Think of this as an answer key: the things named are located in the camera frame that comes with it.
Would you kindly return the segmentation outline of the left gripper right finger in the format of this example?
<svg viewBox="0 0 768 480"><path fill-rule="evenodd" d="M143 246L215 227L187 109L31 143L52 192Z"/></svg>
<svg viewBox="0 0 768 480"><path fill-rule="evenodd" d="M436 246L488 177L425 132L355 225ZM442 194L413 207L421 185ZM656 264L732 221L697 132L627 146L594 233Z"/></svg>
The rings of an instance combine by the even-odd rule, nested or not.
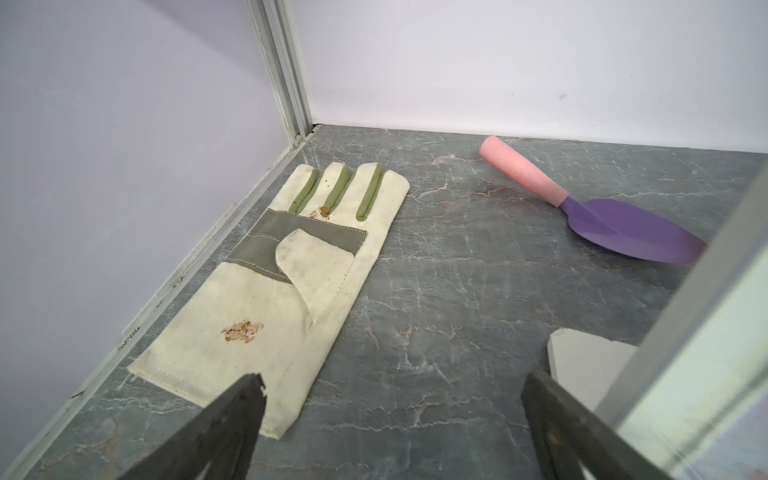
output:
<svg viewBox="0 0 768 480"><path fill-rule="evenodd" d="M521 400L545 479L667 479L549 374L527 375Z"/></svg>

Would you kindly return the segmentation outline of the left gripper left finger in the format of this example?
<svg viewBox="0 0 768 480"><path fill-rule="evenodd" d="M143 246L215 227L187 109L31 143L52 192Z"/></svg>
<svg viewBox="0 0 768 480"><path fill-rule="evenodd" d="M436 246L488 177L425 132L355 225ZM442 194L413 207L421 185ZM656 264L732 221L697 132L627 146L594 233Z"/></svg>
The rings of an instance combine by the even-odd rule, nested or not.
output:
<svg viewBox="0 0 768 480"><path fill-rule="evenodd" d="M267 406L259 374L247 374L123 479L244 479Z"/></svg>

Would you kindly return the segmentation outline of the white menu holder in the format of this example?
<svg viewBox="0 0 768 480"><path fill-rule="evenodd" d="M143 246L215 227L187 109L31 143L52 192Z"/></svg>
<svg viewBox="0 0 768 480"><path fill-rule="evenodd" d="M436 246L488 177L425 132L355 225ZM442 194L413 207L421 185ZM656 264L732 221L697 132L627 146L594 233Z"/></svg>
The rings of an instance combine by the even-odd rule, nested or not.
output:
<svg viewBox="0 0 768 480"><path fill-rule="evenodd" d="M552 377L675 479L767 475L767 177L637 346L561 328Z"/></svg>

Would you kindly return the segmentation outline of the restaurant special menu sheet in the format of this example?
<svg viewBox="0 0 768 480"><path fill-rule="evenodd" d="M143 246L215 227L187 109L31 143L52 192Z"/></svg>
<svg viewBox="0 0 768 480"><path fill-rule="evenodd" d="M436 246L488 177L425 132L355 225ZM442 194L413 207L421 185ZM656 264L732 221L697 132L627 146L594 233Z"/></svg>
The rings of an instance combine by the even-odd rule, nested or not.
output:
<svg viewBox="0 0 768 480"><path fill-rule="evenodd" d="M767 254L761 252L617 430L673 479L767 476Z"/></svg>

